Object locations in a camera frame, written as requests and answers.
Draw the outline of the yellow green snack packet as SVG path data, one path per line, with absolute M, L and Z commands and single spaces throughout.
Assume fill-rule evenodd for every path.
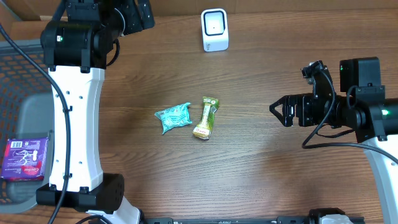
M 219 108 L 219 100 L 203 97 L 203 113 L 200 122 L 193 129 L 193 135 L 203 140 L 209 140 L 215 121 L 215 113 Z

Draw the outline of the mint green wipes packet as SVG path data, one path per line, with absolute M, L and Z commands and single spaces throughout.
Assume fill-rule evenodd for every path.
M 192 124 L 188 110 L 190 105 L 191 103 L 187 102 L 154 113 L 154 116 L 162 123 L 162 134 L 173 128 Z

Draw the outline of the purple sanitary pad pack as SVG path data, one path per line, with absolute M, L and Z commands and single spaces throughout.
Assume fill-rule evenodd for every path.
M 9 139 L 1 178 L 8 181 L 43 180 L 49 138 Z

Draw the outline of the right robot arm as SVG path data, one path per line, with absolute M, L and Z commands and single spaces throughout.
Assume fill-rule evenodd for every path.
M 303 141 L 302 148 L 356 147 L 370 163 L 385 223 L 397 223 L 397 99 L 386 98 L 377 57 L 340 61 L 340 90 L 333 86 L 329 69 L 321 60 L 301 69 L 312 92 L 285 95 L 271 104 L 269 111 L 284 125 L 298 118 L 301 127 L 315 129 Z M 345 126 L 346 131 L 330 135 L 330 142 L 310 144 L 321 128 Z M 334 142 L 355 133 L 356 142 Z

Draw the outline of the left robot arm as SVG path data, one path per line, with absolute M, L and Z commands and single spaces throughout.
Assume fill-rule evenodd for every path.
M 36 191 L 39 205 L 73 208 L 93 223 L 144 222 L 124 196 L 124 177 L 101 168 L 99 107 L 108 54 L 120 52 L 120 37 L 154 24 L 149 0 L 68 0 L 58 6 L 40 37 L 55 131 L 49 182 Z

